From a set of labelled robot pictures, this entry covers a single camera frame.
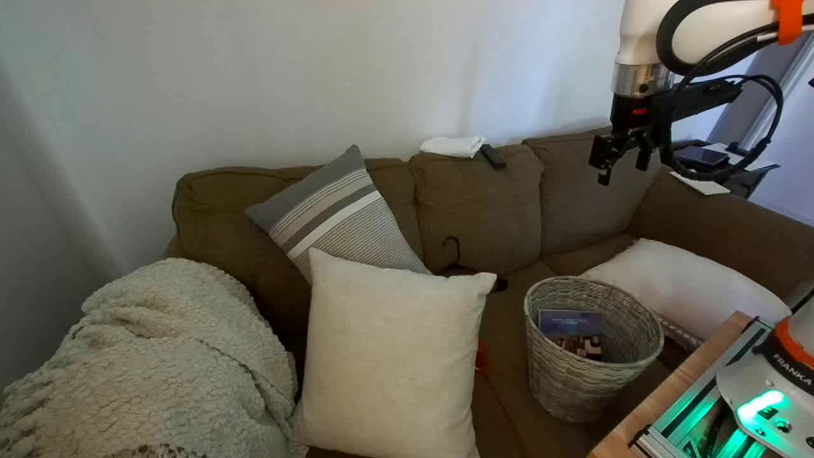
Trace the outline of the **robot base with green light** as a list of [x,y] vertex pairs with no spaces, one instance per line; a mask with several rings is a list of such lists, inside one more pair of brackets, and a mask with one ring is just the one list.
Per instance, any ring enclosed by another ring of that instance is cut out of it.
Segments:
[[814,458],[814,301],[734,345],[635,436],[645,458]]

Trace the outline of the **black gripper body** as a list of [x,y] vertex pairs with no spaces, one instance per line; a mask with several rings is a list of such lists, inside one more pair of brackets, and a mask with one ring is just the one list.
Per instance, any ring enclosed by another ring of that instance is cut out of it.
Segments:
[[653,112],[652,99],[635,99],[635,98],[612,98],[610,105],[610,133],[603,138],[603,146],[621,156],[631,149],[653,151]]

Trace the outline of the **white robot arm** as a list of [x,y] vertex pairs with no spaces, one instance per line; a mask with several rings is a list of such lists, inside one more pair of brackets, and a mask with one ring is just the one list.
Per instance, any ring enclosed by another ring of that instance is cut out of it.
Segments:
[[[730,75],[746,57],[814,32],[814,0],[625,0],[610,105],[610,133],[593,141],[588,163],[603,186],[612,166],[635,151],[645,170],[652,152],[691,182],[725,182],[747,169],[774,141],[783,95],[766,75]],[[677,141],[671,124],[764,86],[774,105],[767,133],[752,146]]]

